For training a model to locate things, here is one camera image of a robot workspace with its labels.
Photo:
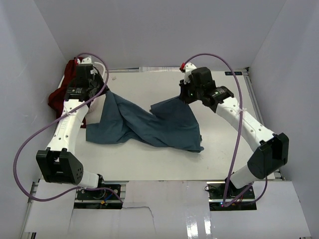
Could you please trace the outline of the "teal blue t shirt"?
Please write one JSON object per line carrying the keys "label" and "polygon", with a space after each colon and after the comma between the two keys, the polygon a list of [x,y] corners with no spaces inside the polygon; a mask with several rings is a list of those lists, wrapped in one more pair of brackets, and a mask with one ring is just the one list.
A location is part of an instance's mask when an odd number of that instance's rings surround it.
{"label": "teal blue t shirt", "polygon": [[108,92],[98,123],[86,126],[86,141],[112,145],[130,139],[166,148],[200,153],[202,137],[189,105],[174,97],[151,105],[149,112]]}

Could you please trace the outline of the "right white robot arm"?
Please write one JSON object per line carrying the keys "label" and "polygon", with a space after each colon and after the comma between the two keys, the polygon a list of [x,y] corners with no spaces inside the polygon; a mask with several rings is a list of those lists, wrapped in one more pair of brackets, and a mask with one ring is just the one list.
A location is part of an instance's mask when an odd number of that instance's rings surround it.
{"label": "right white robot arm", "polygon": [[197,68],[191,63],[182,65],[184,79],[180,81],[180,99],[191,104],[201,101],[214,113],[224,118],[253,151],[247,164],[230,176],[225,186],[226,195],[232,199],[243,193],[243,188],[258,179],[265,179],[288,162],[289,138],[264,127],[248,112],[225,86],[216,86],[207,67]]}

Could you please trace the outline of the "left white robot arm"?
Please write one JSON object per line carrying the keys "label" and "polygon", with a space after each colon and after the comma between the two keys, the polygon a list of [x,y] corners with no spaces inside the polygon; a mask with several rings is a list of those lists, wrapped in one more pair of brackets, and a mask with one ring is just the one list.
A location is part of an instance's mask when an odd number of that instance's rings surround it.
{"label": "left white robot arm", "polygon": [[83,164],[75,157],[76,139],[90,104],[79,109],[76,107],[97,95],[104,81],[92,63],[78,64],[75,73],[64,96],[62,115],[66,117],[58,122],[47,148],[37,152],[36,161],[46,182],[88,188],[88,193],[99,199],[105,194],[100,176],[84,170]]}

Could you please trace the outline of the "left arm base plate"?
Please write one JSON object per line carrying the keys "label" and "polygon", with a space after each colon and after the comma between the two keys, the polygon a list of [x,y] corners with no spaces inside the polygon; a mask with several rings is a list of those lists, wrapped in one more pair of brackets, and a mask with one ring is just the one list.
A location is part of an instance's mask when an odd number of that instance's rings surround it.
{"label": "left arm base plate", "polygon": [[122,203],[118,197],[124,201],[126,193],[126,185],[119,183],[106,184],[102,183],[101,186],[113,190],[78,190],[75,196],[74,208],[75,209],[92,209],[92,210],[120,210]]}

